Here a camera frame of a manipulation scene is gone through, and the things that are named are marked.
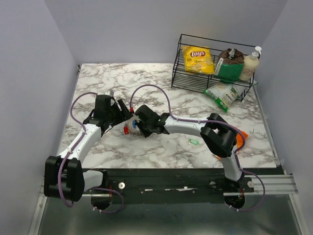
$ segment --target lay's chip bag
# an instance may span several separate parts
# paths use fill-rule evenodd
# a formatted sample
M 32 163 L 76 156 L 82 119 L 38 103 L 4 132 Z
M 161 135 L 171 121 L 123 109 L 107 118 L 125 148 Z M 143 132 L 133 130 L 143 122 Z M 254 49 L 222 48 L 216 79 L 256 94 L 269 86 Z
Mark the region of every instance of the lay's chip bag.
M 182 46 L 186 71 L 214 73 L 214 63 L 209 48 Z

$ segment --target black wire basket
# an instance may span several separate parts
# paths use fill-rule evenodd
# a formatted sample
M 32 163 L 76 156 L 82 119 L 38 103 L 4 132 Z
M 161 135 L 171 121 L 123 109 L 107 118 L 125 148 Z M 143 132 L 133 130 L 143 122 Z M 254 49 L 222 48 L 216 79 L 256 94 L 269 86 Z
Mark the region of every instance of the black wire basket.
M 227 48 L 236 48 L 241 51 L 244 55 L 249 55 L 254 51 L 255 46 L 232 43 L 221 40 L 197 37 L 187 34 L 181 34 L 178 46 L 177 53 L 175 58 L 175 63 L 173 66 L 172 73 L 172 86 L 175 88 L 181 88 L 189 91 L 203 93 L 204 90 L 213 86 L 214 84 L 221 81 L 217 76 L 212 74 L 204 74 L 192 71 L 185 70 L 184 56 L 182 53 L 181 46 L 193 46 L 193 47 L 209 47 L 212 60 L 216 66 L 219 54 L 221 51 L 226 50 Z M 239 85 L 245 87 L 244 92 L 237 98 L 237 100 L 243 101 L 244 97 L 254 85 L 254 73 L 253 76 L 248 81 L 233 81 L 231 84 Z

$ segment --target marble table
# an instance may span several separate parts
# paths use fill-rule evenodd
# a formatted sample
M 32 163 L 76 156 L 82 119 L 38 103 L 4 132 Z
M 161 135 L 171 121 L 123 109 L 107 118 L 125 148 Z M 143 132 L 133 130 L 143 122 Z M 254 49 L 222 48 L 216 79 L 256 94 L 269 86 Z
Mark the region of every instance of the marble table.
M 172 112 L 181 117 L 203 118 L 212 112 L 229 124 L 249 134 L 246 146 L 238 156 L 242 167 L 276 167 L 262 114 L 254 90 L 242 102 L 235 101 L 227 113 L 208 96 L 171 88 L 172 64 L 83 64 L 73 99 L 85 92 L 114 91 L 116 100 L 129 105 L 133 91 L 143 84 L 163 88 L 171 100 Z M 84 120 L 94 107 L 95 96 L 82 97 L 74 115 Z M 153 87 L 139 90 L 133 100 L 134 109 L 146 104 L 158 114 L 168 112 L 166 98 Z M 221 162 L 199 137 L 184 134 L 157 135 L 148 138 L 125 135 L 124 124 L 115 126 L 94 145 L 83 162 L 85 168 L 218 168 Z M 68 117 L 60 151 L 79 133 L 81 127 Z M 199 141 L 193 145 L 189 139 Z

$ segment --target soap dispenser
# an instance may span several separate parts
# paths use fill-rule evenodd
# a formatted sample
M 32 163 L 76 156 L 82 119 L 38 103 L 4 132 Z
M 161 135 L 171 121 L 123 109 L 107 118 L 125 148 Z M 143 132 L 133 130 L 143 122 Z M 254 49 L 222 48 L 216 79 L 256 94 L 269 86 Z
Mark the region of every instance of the soap dispenser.
M 261 55 L 261 47 L 255 47 L 255 51 L 251 55 L 245 57 L 245 64 L 243 71 L 241 72 L 239 79 L 242 81 L 248 81 L 252 76 L 255 70 L 259 66 L 259 55 Z

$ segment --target wall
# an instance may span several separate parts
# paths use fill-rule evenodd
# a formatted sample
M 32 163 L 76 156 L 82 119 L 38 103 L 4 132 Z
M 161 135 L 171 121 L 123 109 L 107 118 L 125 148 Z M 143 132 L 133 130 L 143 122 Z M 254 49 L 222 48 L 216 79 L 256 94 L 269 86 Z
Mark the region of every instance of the wall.
M 289 0 L 263 44 L 257 86 L 279 158 L 292 172 L 313 234 L 313 3 Z
M 80 63 L 172 63 L 181 33 L 261 45 L 287 0 L 45 2 Z
M 0 234 L 28 234 L 77 65 L 43 0 L 0 1 Z

